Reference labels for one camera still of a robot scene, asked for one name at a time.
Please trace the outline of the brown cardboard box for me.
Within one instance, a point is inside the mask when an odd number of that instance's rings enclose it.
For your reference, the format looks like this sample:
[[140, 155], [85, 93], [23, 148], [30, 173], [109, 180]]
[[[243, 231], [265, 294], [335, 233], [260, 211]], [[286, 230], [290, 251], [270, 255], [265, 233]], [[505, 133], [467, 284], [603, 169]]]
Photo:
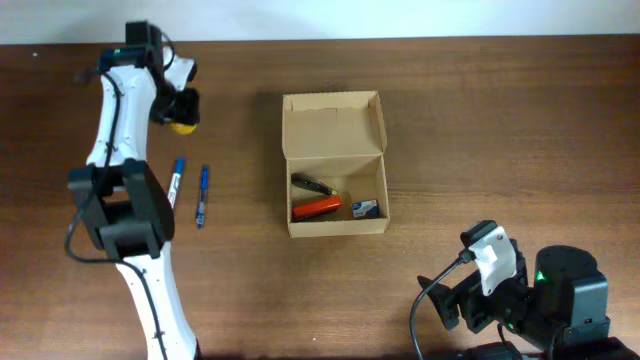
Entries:
[[[282, 99], [282, 151], [285, 158], [286, 222], [292, 238], [380, 234], [390, 216], [384, 153], [387, 134], [376, 91], [288, 94]], [[296, 187], [303, 173], [338, 192], [342, 207], [294, 221], [292, 208], [322, 195]], [[378, 218], [354, 219], [354, 202], [376, 199]]]

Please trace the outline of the white blue staples box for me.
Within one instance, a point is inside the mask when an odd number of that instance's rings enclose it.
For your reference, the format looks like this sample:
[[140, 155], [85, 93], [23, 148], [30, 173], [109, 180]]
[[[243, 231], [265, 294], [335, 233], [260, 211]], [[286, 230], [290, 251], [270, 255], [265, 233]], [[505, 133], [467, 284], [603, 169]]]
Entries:
[[378, 218], [380, 208], [376, 199], [354, 202], [351, 206], [354, 219]]

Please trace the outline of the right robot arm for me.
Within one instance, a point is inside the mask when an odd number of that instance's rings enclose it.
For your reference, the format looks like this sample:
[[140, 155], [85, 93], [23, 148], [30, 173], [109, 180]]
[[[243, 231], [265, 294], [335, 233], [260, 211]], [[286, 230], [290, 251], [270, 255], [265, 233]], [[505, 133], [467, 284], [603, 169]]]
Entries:
[[445, 329], [464, 320], [478, 334], [497, 323], [555, 359], [609, 337], [608, 281], [591, 253], [566, 245], [541, 249], [533, 283], [522, 252], [515, 254], [516, 274], [487, 296], [477, 271], [452, 288], [418, 278]]

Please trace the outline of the black yellow correction tape dispenser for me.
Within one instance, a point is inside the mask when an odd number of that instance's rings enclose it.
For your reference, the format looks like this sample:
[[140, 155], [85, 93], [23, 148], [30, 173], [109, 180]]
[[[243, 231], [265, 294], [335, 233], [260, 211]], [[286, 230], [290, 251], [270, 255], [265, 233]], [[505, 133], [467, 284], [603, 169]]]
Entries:
[[326, 196], [337, 196], [338, 192], [329, 185], [310, 177], [303, 173], [294, 173], [291, 175], [291, 182], [294, 186], [308, 191], [320, 193]]

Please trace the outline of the yellow adhesive tape roll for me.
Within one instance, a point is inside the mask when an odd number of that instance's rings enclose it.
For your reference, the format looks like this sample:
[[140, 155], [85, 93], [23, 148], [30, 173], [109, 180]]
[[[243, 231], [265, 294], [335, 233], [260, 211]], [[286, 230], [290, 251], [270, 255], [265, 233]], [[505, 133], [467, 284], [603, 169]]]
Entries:
[[189, 135], [192, 134], [196, 130], [196, 125], [182, 124], [182, 123], [172, 123], [171, 129], [179, 135]]

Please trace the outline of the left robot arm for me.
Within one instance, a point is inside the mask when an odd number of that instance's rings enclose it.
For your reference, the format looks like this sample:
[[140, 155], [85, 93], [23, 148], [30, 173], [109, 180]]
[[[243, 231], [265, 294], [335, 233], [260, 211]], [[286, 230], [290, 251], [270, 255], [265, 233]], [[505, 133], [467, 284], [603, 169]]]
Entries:
[[175, 197], [167, 194], [147, 161], [150, 124], [191, 132], [200, 122], [199, 93], [190, 87], [193, 59], [181, 58], [169, 37], [148, 21], [125, 26], [125, 44], [104, 49], [95, 75], [102, 86], [97, 136], [85, 166], [68, 177], [76, 212], [64, 251], [84, 225], [98, 264], [116, 267], [133, 298], [150, 359], [199, 359], [172, 270]]

